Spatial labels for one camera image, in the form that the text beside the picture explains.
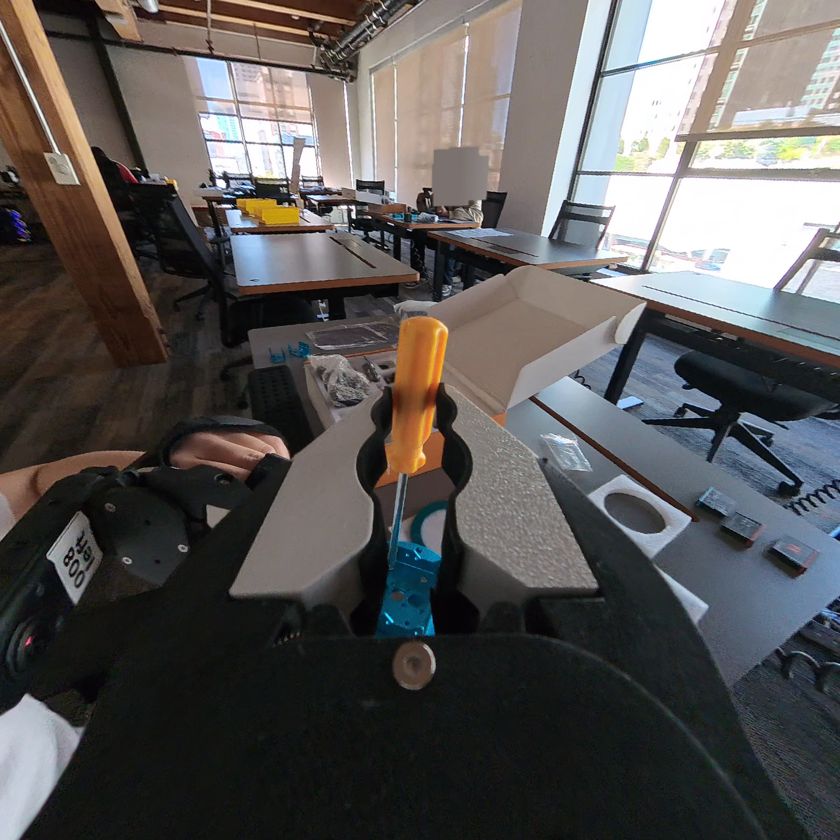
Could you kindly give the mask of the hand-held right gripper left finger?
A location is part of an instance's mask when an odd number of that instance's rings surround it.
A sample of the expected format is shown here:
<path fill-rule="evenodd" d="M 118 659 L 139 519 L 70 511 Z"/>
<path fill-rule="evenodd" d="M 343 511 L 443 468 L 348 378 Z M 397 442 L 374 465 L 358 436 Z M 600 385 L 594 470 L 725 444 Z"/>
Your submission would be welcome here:
<path fill-rule="evenodd" d="M 297 453 L 232 583 L 234 598 L 335 606 L 372 634 L 389 571 L 382 504 L 392 388 L 366 398 Z"/>

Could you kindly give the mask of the blue metal plate with brackets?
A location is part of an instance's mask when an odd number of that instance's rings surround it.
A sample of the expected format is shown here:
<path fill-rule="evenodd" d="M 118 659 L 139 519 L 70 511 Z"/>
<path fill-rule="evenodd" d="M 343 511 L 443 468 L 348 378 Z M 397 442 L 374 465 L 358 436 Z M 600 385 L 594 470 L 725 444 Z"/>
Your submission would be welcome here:
<path fill-rule="evenodd" d="M 413 542 L 399 542 L 395 561 L 389 564 L 376 637 L 435 635 L 431 595 L 440 563 L 435 551 Z"/>

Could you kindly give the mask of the orange handled screwdriver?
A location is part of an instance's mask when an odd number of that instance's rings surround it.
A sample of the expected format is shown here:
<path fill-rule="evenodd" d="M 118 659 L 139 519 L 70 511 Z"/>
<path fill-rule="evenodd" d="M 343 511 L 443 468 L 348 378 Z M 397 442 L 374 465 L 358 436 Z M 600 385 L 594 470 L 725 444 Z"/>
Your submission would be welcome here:
<path fill-rule="evenodd" d="M 448 329 L 431 317 L 402 322 L 392 393 L 392 442 L 388 465 L 397 474 L 388 569 L 396 564 L 408 478 L 425 465 L 424 446 L 433 427 Z"/>

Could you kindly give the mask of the person's left forearm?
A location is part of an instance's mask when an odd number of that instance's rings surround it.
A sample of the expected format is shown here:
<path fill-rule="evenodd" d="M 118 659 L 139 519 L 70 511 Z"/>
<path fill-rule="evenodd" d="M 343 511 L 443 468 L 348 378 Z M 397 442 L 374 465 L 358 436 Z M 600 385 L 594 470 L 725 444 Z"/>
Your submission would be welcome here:
<path fill-rule="evenodd" d="M 97 451 L 2 474 L 2 526 L 21 519 L 58 481 L 89 467 L 116 466 L 123 469 L 141 456 L 140 451 Z"/>

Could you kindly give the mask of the grey desk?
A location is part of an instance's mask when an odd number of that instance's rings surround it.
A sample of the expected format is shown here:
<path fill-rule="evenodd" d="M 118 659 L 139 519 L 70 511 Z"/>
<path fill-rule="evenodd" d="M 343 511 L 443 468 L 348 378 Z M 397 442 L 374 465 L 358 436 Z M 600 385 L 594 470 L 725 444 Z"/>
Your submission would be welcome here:
<path fill-rule="evenodd" d="M 376 487 L 396 478 L 386 451 L 385 457 L 385 473 Z M 442 455 L 434 458 L 426 454 L 425 465 L 432 465 L 433 474 L 443 472 L 441 458 Z M 819 550 L 814 582 L 794 579 L 767 559 L 765 537 L 759 537 L 757 549 L 739 552 L 730 542 L 701 536 L 698 527 L 689 525 L 675 541 L 649 559 L 588 496 L 584 496 L 584 511 L 595 514 L 595 524 L 584 527 L 584 536 L 629 541 L 633 553 L 641 553 L 655 565 L 665 563 L 655 583 L 667 582 L 667 575 L 707 604 L 699 618 L 700 635 L 728 684 L 764 660 L 773 648 L 838 596 L 838 549 L 828 548 L 825 534 L 808 525 L 795 525 L 794 517 L 773 503 L 765 512 L 757 511 L 755 519 L 770 526 L 771 537 L 801 533 L 804 543 Z"/>

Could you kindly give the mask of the dark desk with orange edge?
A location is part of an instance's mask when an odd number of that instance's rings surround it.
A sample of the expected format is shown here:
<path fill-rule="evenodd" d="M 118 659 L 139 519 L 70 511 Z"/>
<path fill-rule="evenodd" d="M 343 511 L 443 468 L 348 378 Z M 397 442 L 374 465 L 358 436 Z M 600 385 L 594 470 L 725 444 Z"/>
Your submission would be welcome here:
<path fill-rule="evenodd" d="M 300 210 L 298 222 L 288 224 L 266 224 L 236 208 L 226 208 L 224 212 L 227 228 L 233 235 L 313 234 L 335 230 L 335 225 L 328 218 L 307 209 Z"/>
<path fill-rule="evenodd" d="M 415 281 L 409 265 L 362 239 L 342 232 L 314 234 L 241 234 L 229 245 L 241 296 L 299 293 L 329 303 L 331 320 L 346 319 L 345 298 L 372 289 Z"/>
<path fill-rule="evenodd" d="M 623 396 L 643 342 L 657 336 L 774 382 L 839 402 L 839 307 L 691 271 L 597 276 L 591 283 L 645 303 L 604 398 Z"/>
<path fill-rule="evenodd" d="M 438 230 L 429 233 L 428 239 L 436 244 L 432 299 L 435 302 L 443 299 L 444 261 L 449 256 L 450 246 L 455 248 L 455 259 L 469 270 L 499 268 L 503 274 L 523 266 L 536 266 L 566 276 L 588 275 L 601 268 L 628 261 L 627 255 L 609 250 L 565 245 L 519 231 L 507 232 L 511 235 L 492 238 L 460 238 Z"/>

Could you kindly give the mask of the small clear plastic bag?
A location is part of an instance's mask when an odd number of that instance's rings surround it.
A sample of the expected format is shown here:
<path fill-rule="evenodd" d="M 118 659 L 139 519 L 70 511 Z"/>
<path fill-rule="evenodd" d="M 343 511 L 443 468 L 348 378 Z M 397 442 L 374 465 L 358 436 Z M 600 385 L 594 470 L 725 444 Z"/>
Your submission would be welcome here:
<path fill-rule="evenodd" d="M 540 446 L 544 456 L 562 471 L 580 473 L 593 471 L 593 467 L 582 451 L 576 437 L 542 434 L 540 436 Z"/>

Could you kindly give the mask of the black perforated foam block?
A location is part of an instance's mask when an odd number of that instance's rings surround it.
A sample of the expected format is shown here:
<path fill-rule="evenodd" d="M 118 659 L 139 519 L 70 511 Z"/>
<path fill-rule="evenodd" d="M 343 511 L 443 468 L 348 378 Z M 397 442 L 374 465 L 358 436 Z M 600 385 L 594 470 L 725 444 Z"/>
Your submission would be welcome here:
<path fill-rule="evenodd" d="M 252 417 L 275 428 L 291 455 L 296 455 L 313 441 L 305 406 L 288 365 L 249 372 L 248 393 Z"/>

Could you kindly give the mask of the clear bag of screws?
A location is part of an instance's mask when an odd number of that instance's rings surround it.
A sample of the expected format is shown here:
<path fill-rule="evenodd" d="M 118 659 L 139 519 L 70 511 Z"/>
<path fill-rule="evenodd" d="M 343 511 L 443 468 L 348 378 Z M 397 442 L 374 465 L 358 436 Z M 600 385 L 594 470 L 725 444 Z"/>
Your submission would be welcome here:
<path fill-rule="evenodd" d="M 312 357 L 310 366 L 335 407 L 358 405 L 379 391 L 363 372 L 355 370 L 342 355 Z"/>

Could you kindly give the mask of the flat bag of black parts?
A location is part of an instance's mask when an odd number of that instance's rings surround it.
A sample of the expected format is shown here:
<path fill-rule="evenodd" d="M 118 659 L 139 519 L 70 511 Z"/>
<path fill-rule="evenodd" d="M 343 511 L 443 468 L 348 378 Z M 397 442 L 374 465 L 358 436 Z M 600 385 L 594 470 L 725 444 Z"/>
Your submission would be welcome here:
<path fill-rule="evenodd" d="M 308 343 L 318 351 L 355 351 L 378 344 L 393 346 L 398 341 L 400 326 L 391 321 L 357 324 L 333 324 L 307 332 Z"/>

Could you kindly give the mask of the person's white shirt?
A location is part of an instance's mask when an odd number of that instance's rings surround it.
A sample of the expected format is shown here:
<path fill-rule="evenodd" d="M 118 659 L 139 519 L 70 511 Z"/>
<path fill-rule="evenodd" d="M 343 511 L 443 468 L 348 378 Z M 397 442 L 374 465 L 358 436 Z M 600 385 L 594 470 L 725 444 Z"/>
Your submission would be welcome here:
<path fill-rule="evenodd" d="M 83 731 L 28 694 L 2 714 L 2 839 L 22 837 L 55 789 Z"/>

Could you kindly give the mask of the black mesh chair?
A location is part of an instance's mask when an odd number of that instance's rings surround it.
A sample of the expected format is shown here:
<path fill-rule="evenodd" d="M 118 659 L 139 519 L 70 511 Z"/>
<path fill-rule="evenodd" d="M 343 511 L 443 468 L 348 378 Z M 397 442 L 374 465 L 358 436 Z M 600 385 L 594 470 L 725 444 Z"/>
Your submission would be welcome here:
<path fill-rule="evenodd" d="M 599 249 L 613 218 L 615 206 L 563 200 L 549 239 L 565 245 Z"/>

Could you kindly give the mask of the row of yellow bins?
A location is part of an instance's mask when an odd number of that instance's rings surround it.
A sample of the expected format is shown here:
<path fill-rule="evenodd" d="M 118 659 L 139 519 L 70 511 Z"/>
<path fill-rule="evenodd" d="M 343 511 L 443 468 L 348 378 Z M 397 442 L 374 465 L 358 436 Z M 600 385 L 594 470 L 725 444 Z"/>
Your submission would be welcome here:
<path fill-rule="evenodd" d="M 248 220 L 258 224 L 298 225 L 301 221 L 301 211 L 297 205 L 278 204 L 269 198 L 238 198 L 237 209 Z"/>

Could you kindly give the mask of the large glass window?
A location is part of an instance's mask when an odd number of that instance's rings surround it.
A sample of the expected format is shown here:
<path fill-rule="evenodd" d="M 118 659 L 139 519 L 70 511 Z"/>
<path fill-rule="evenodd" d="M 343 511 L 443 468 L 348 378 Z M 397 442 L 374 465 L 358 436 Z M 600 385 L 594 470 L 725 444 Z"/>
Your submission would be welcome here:
<path fill-rule="evenodd" d="M 299 70 L 184 58 L 213 172 L 291 178 L 294 141 L 300 174 L 322 174 L 312 97 Z"/>
<path fill-rule="evenodd" d="M 769 287 L 838 226 L 838 1 L 610 2 L 569 198 L 630 270 Z"/>

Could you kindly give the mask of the silver ceiling air duct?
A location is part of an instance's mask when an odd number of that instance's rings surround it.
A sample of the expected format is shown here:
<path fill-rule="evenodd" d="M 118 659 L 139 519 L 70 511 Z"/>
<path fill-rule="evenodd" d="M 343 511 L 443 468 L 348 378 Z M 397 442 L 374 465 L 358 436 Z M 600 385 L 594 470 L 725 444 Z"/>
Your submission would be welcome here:
<path fill-rule="evenodd" d="M 374 1 L 362 9 L 361 19 L 337 38 L 321 38 L 310 31 L 314 45 L 312 70 L 331 78 L 354 82 L 359 55 L 381 32 L 409 14 L 421 1 Z"/>

